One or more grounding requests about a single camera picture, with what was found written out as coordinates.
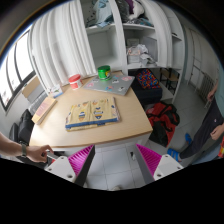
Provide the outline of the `pink ribbed gripper left finger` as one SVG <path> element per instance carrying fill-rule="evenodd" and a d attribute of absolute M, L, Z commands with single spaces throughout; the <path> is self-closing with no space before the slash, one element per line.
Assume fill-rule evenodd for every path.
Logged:
<path fill-rule="evenodd" d="M 95 146 L 85 147 L 69 157 L 58 157 L 52 153 L 48 153 L 47 156 L 54 160 L 46 168 L 48 172 L 83 187 L 86 185 L 86 177 L 95 156 Z"/>

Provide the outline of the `pink ribbed gripper right finger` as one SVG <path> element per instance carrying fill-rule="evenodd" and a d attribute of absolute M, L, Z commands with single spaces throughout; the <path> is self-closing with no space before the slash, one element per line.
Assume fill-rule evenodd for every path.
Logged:
<path fill-rule="evenodd" d="M 170 155 L 160 155 L 139 144 L 136 145 L 134 154 L 146 184 L 164 178 L 183 168 L 183 166 Z"/>

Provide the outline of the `operator left forearm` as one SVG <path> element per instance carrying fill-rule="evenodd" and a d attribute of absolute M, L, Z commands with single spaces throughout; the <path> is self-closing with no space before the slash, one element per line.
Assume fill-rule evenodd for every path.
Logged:
<path fill-rule="evenodd" d="M 22 146 L 11 141 L 0 132 L 0 154 L 4 156 L 21 156 Z"/>

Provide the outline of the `operator left hand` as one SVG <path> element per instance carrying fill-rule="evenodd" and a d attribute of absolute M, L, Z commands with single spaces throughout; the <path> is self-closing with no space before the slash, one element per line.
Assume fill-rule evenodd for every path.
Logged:
<path fill-rule="evenodd" d="M 33 162 L 45 163 L 47 161 L 47 152 L 53 152 L 49 145 L 26 147 L 26 156 Z"/>

